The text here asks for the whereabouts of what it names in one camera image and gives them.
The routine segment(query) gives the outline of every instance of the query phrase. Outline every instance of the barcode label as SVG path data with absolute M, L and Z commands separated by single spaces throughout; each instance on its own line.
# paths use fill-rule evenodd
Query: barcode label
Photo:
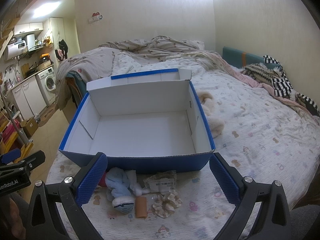
M 158 179 L 149 182 L 151 192 L 167 192 L 170 189 L 175 189 L 174 179 Z

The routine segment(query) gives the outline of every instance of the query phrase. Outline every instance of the ceiling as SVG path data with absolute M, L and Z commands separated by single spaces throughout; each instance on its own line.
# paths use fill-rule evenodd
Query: ceiling
M 39 8 L 45 3 L 60 2 L 58 8 L 53 12 L 34 18 L 35 9 Z M 44 22 L 49 17 L 58 18 L 74 18 L 75 17 L 75 0 L 37 0 L 35 1 L 20 17 L 18 24 Z

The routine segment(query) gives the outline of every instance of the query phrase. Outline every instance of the person's hand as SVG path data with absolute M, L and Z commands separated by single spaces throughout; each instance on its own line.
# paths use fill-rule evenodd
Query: person's hand
M 26 229 L 22 224 L 21 217 L 19 215 L 19 208 L 17 207 L 16 203 L 10 198 L 10 216 L 12 218 L 12 228 L 11 233 L 12 235 L 20 240 L 26 239 Z

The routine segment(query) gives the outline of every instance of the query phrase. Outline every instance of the water heater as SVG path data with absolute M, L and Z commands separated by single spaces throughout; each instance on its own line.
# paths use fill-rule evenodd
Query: water heater
M 9 44 L 3 53 L 4 60 L 7 61 L 15 56 L 23 54 L 27 50 L 25 41 L 17 41 L 15 43 Z

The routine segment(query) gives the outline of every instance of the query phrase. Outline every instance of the black and white striped cloth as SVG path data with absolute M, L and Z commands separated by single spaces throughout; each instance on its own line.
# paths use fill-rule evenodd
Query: black and white striped cloth
M 263 56 L 264 59 L 264 63 L 274 63 L 274 64 L 278 64 L 281 66 L 280 62 L 277 61 L 276 59 L 265 55 Z M 281 78 L 273 78 L 272 79 L 272 87 L 275 90 L 275 96 L 276 97 L 291 97 L 291 93 L 297 93 L 298 95 L 300 95 L 305 102 L 308 102 L 317 112 L 318 112 L 318 116 L 320 115 L 320 111 L 318 109 L 318 106 L 316 105 L 316 103 L 309 97 L 306 97 L 305 95 L 296 92 L 292 85 L 290 84 L 289 80 L 287 79 L 287 76 L 285 75 L 285 72 L 283 70 L 283 67 L 281 66 L 282 71 L 281 71 Z

